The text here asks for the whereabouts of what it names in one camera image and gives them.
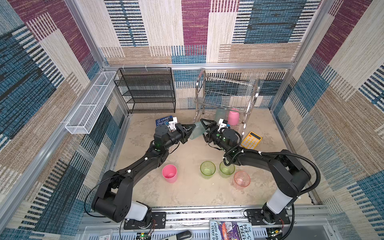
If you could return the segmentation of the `teal cup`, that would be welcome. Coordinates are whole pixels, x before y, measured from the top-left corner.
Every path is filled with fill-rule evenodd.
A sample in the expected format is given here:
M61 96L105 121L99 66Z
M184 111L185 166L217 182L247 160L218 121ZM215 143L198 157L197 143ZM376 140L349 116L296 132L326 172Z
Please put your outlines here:
M214 120L218 123L220 119L226 120L227 110L226 109L217 109L215 113Z
M190 140L194 140L206 132L206 129L203 126L201 121L196 122L195 126L196 127L194 128L194 130L192 131L192 134L189 137Z

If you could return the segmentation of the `green cup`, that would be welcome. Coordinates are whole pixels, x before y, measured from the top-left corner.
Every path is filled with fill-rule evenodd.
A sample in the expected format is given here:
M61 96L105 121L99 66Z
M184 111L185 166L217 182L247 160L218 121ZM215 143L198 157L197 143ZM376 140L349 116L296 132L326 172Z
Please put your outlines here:
M224 162L221 162L220 163L220 166L219 166L219 174L222 178L226 179L226 178L229 178L234 172L235 172L235 165L229 165L229 166L226 166Z
M204 179L209 179L215 174L216 166L211 161L205 161L200 165L200 171Z

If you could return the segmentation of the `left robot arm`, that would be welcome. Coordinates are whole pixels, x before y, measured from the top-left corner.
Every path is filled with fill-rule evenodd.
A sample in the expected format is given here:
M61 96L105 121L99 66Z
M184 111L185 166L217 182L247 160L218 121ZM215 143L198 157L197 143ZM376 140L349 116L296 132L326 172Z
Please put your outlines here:
M196 128L195 124L177 123L171 131L167 125L155 129L154 140L144 156L128 167L116 172L107 171L96 186L96 194L91 209L114 222L134 221L145 227L152 222L152 210L145 204L133 203L134 186L149 172L160 167L169 156L169 148L179 143L185 144Z

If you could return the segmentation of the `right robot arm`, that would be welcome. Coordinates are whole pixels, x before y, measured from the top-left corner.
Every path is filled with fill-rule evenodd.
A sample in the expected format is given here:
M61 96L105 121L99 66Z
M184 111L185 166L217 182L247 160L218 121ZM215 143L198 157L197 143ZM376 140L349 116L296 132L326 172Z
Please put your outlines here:
M293 207L301 195L314 190L321 181L319 168L306 157L288 150L260 152L241 146L242 136L230 128L219 128L217 122L201 119L204 139L223 150L226 166L250 166L269 171L277 185L273 196L263 205L261 214L266 224L277 222L285 207Z

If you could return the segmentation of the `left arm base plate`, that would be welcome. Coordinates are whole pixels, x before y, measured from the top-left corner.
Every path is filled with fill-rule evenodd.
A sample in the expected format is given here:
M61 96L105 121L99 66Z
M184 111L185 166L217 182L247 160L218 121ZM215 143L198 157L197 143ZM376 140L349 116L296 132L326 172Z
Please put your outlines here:
M150 212L142 221L128 220L124 222L124 230L149 230L151 228L164 229L166 227L166 212Z

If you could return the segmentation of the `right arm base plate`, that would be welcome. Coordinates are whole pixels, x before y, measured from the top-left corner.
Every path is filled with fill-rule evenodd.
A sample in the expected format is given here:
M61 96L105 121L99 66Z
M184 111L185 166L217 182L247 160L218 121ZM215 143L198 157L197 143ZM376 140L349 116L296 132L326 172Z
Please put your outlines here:
M291 224L291 219L286 209L283 209L279 214L275 214L267 209L247 209L243 214L252 226Z

